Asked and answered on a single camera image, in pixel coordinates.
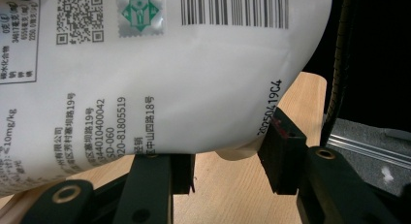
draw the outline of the wooden surface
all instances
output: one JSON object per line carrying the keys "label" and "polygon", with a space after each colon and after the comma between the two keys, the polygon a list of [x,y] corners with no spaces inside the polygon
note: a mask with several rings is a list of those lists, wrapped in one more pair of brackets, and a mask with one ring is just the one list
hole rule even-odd
{"label": "wooden surface", "polygon": [[[307,136],[307,145],[318,145],[323,118],[326,81],[300,73],[281,99],[279,107]],[[126,174],[133,156],[70,178],[82,178],[100,187]],[[295,196],[272,194],[257,155],[226,161],[215,152],[197,154],[196,193],[174,196],[174,223],[301,223]],[[0,223],[18,223],[19,218],[47,187],[0,200]]]}

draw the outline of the white plastic bag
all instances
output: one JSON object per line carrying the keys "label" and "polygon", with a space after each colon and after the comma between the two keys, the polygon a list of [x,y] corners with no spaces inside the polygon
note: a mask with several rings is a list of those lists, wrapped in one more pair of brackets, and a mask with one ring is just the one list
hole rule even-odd
{"label": "white plastic bag", "polygon": [[332,0],[0,0],[0,195],[261,139]]}

